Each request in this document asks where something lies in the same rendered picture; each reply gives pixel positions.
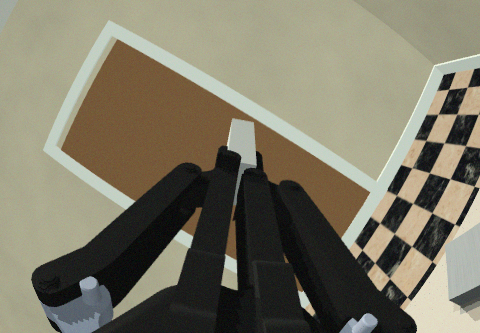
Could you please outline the grey metal block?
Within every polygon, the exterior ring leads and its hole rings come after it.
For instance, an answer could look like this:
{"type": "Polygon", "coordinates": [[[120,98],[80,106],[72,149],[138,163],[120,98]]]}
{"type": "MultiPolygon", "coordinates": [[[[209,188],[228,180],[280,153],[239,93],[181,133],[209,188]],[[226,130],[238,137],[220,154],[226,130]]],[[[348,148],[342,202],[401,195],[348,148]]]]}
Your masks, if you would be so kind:
{"type": "Polygon", "coordinates": [[[480,297],[480,223],[445,245],[449,301],[480,297]]]}

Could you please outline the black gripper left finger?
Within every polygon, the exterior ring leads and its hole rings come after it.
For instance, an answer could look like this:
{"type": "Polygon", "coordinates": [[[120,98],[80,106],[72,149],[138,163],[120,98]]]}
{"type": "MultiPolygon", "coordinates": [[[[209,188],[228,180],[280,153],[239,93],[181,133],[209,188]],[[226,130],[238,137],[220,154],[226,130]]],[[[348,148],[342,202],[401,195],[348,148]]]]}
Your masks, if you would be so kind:
{"type": "Polygon", "coordinates": [[[243,120],[232,118],[214,169],[179,164],[84,247],[36,268],[31,281],[51,326],[92,333],[109,323],[202,207],[162,333],[214,333],[242,143],[243,120]]]}

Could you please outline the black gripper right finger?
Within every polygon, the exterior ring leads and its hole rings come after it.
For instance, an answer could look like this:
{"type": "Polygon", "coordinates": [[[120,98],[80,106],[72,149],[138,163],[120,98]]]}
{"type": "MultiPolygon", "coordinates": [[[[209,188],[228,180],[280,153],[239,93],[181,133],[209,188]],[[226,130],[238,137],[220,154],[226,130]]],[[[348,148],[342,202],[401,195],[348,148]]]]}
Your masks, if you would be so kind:
{"type": "Polygon", "coordinates": [[[254,122],[244,120],[233,205],[238,290],[255,291],[258,333],[311,333],[295,275],[329,333],[417,332],[414,319],[377,289],[303,187],[268,180],[254,122]]]}

